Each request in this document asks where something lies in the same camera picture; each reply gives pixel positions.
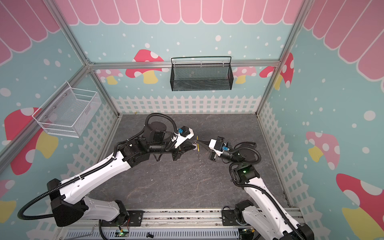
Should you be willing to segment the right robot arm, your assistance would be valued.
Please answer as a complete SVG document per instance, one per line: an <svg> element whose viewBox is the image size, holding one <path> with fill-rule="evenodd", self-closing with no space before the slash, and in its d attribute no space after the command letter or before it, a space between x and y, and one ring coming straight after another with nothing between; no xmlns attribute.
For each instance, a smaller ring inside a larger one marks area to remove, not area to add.
<svg viewBox="0 0 384 240"><path fill-rule="evenodd" d="M250 225L265 240L313 240L312 229L301 225L276 200L267 188L255 165L262 160L254 142L241 142L234 147L217 137L200 142L211 151L210 160L221 158L229 165L232 183L243 189L252 199L242 201L235 207L236 221Z"/></svg>

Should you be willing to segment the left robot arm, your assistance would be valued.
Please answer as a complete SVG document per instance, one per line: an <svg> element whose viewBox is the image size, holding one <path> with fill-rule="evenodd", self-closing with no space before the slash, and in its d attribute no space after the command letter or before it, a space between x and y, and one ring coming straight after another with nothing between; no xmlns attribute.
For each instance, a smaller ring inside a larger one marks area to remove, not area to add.
<svg viewBox="0 0 384 240"><path fill-rule="evenodd" d="M111 155L69 179L53 179L47 192L26 203L18 212L20 220L32 221L54 218L58 227L69 226L79 220L100 220L117 226L126 224L130 215L122 201L100 201L88 197L96 187L109 179L147 161L151 155L160 160L170 154L173 161L195 149L191 142L194 132L164 114L152 113L146 117L143 129L131 138L118 142ZM26 210L49 197L51 214L28 216Z"/></svg>

